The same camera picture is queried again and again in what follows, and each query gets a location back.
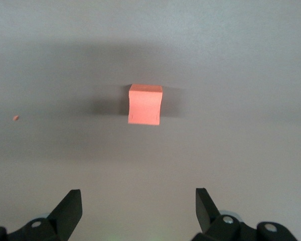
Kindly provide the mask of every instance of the gray surface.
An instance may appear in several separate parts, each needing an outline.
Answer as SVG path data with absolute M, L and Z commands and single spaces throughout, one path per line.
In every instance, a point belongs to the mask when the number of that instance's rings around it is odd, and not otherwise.
M 71 240 L 186 241 L 196 187 L 301 240 L 301 1 L 0 1 L 0 225 L 80 188 Z

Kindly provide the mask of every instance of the orange foam cube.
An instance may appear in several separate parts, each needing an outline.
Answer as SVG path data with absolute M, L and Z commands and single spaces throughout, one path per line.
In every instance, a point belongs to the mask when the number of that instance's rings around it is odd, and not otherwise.
M 163 89 L 160 85 L 132 84 L 129 90 L 129 124 L 160 124 Z

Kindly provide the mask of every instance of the black plastic part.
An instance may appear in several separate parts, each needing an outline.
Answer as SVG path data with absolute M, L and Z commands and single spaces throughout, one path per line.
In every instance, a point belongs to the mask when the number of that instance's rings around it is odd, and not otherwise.
M 196 189 L 196 216 L 202 232 L 206 232 L 211 223 L 220 216 L 219 210 L 205 188 Z
M 224 217 L 231 218 L 233 222 L 226 223 L 223 220 Z M 205 235 L 220 241 L 233 241 L 239 237 L 239 233 L 240 222 L 232 216 L 221 215 L 215 219 Z
M 196 189 L 196 216 L 203 233 L 197 234 L 192 241 L 297 241 L 281 224 L 261 222 L 253 229 L 235 217 L 220 215 L 205 188 Z
M 272 224 L 276 231 L 269 231 L 265 225 Z M 296 241 L 293 234 L 283 225 L 276 222 L 261 222 L 257 225 L 257 235 L 261 241 Z
M 82 216 L 80 190 L 71 190 L 47 219 L 61 240 L 68 240 Z
M 0 227 L 0 241 L 67 241 L 82 216 L 80 190 L 71 190 L 47 218 L 37 218 L 7 234 Z

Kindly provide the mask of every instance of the orange block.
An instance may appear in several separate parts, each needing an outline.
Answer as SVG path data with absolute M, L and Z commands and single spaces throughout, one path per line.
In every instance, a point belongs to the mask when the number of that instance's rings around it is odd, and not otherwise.
M 160 124 L 163 89 L 160 85 L 132 84 L 129 90 L 129 124 Z

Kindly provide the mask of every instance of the metal screw head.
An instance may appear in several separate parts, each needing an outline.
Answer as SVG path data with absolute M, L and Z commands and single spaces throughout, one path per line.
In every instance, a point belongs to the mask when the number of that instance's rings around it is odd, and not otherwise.
M 276 226 L 274 226 L 271 223 L 267 223 L 266 225 L 264 225 L 264 227 L 266 228 L 266 230 L 270 231 L 270 232 L 276 232 Z
M 31 227 L 39 227 L 41 225 L 40 221 L 36 221 L 33 224 L 31 224 Z
M 229 223 L 229 224 L 232 224 L 233 223 L 233 219 L 229 216 L 225 216 L 223 218 L 223 221 L 226 222 L 226 223 Z

